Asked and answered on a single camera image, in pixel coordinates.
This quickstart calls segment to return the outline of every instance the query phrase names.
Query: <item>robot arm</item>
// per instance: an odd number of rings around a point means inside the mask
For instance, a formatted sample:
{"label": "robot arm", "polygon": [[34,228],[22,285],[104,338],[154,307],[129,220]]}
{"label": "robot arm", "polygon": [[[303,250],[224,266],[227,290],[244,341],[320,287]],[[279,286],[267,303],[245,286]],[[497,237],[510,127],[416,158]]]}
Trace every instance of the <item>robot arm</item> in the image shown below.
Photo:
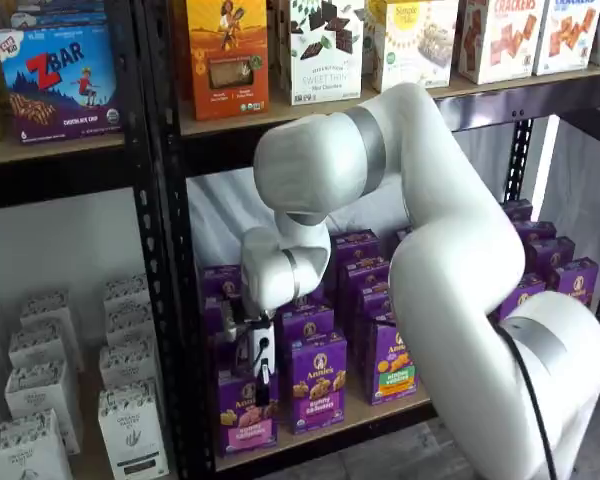
{"label": "robot arm", "polygon": [[[398,173],[415,231],[392,260],[390,295],[432,402],[484,477],[548,478],[518,365],[486,319],[523,274],[523,248],[421,87],[402,84],[262,138],[256,187],[281,238],[247,232],[247,295],[268,310],[315,288],[329,257],[321,220]],[[532,378],[559,478],[569,478],[600,391],[600,326],[579,302],[552,292],[502,325]]]}

